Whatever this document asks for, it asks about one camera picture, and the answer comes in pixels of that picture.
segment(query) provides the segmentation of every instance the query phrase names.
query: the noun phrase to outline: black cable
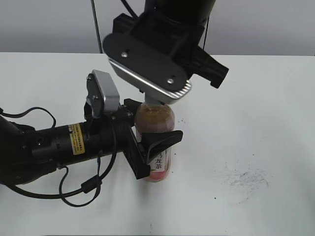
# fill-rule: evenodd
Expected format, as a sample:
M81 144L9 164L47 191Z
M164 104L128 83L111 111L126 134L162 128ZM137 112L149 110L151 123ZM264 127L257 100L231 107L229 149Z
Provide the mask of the black cable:
M128 2L126 0L121 0L123 5L125 6L125 8L127 9L127 11L130 13L130 15L134 18L134 19L138 19L137 14L132 10L132 8L130 7L130 5L128 4Z
M4 116L4 117L8 117L8 118L22 118L24 116L26 116L28 113L30 113L31 111L34 111L34 110L42 110L42 111L45 111L46 113L48 113L51 118L53 119L53 125L52 125L52 128L55 128L56 127L56 119L54 118L54 116L49 112L47 111L45 108L41 108L41 107L32 107L32 108L29 108L27 111L24 111L20 114L8 114L8 113L4 113L3 112L3 109L0 108L0 115L1 116Z
M11 189L12 191L18 193L18 194L21 194L25 197L29 197L29 198L37 198L37 199L60 199L60 195L59 194L38 194L38 193L31 193L31 192L28 192L24 189L21 189L15 185L7 185L6 186ZM64 193L63 196L65 198L67 197L72 197L74 195L78 195L80 193L83 192L83 189L77 189L75 191L72 191L72 192L69 192L69 193Z
M60 195L60 198L61 200L66 203L67 205L71 206L71 207L85 207L87 206L88 204L90 204L91 202L93 202L98 196L99 196L99 193L100 193L100 189L101 189L101 180L100 180L100 176L99 176L99 170L100 170L100 156L97 156L97 178L96 178L96 191L95 191L95 194L94 194L94 197L88 201L87 203L84 203L84 204L80 204L80 205L77 205L77 204L73 204L71 202L69 202L63 195L63 182L65 180L65 178L67 177L68 173L69 173L69 168L68 166L61 166L61 169L65 168L66 169L66 173L65 175L63 176L63 178L61 179L60 181L60 184L59 184L59 195Z
M95 31L96 31L98 49L99 49L99 53L102 54L103 53L102 43L101 43L100 36L99 36L99 29L98 29L98 22L97 22L97 17L96 17L96 10L95 10L94 0L91 0L91 6L92 6L92 13L93 13L93 19L94 19L94 26L95 26Z
M208 27L209 27L209 20L210 20L210 18L208 18L208 21L207 21L207 28L206 28L205 38L204 38L204 40L203 40L203 50L205 50L205 45L206 45L206 40L207 40L207 34L208 34Z
M113 121L111 121L111 127L112 127L112 131L113 131L113 139L114 139L114 145L113 145L113 151L112 151L112 157L110 159L110 162L106 168L106 170L104 171L104 173L100 176L100 179L104 179L108 173L112 170L113 165L115 163L116 160L116 156L117 156L117 139L116 139L116 133L115 133L115 129L114 129L114 125L113 125Z

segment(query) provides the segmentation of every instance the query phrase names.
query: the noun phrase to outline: yellow warning label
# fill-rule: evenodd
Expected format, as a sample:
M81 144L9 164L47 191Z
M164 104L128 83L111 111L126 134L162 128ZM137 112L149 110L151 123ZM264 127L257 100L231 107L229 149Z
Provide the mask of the yellow warning label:
M73 155L80 155L85 153L80 124L70 124L68 126L70 131Z

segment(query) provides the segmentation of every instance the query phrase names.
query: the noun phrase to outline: plastic bottle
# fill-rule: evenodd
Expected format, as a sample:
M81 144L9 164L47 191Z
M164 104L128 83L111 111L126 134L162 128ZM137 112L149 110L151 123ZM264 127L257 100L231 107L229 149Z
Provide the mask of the plastic bottle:
M163 133L173 131L175 126L175 115L168 105L146 96L135 117L136 137L141 141L142 133ZM150 163L150 176L145 180L159 182L166 178L171 165L171 148L168 148L155 157Z

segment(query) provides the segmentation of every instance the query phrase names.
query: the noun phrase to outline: white background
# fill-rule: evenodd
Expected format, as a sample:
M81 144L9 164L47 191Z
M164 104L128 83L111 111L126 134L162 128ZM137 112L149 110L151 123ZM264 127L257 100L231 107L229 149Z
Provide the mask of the white background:
M84 208L0 186L0 235L313 236L315 57L215 58L230 68L220 89L193 76L192 91L172 105L184 138L173 147L166 180L135 180L120 154L100 196ZM106 55L0 53L1 107L18 113L42 106L57 125L82 122L92 69L111 73L122 100L143 99ZM15 121L37 129L52 123L40 111ZM95 160L70 166L64 190L95 172ZM55 194L63 174L23 188Z
M144 0L129 0L137 14ZM101 38L122 12L95 0ZM206 51L213 55L315 55L314 0L217 0ZM0 52L98 53L90 0L1 0Z

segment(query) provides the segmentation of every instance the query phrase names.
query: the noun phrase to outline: table surface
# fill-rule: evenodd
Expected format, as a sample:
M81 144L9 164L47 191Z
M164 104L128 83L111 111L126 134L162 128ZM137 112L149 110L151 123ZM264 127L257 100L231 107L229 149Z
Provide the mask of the table surface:
M120 153L100 196L84 208L0 186L0 235L314 235L315 57L215 58L230 68L221 88L194 75L192 91L171 106L184 139L173 148L166 180L135 180ZM111 74L122 100L143 100L106 55L0 53L0 106L8 113L41 106L57 125L82 122L93 69ZM51 125L41 111L19 122ZM104 157L103 169L108 162ZM70 166L64 190L95 172L95 160ZM63 175L23 188L56 194Z

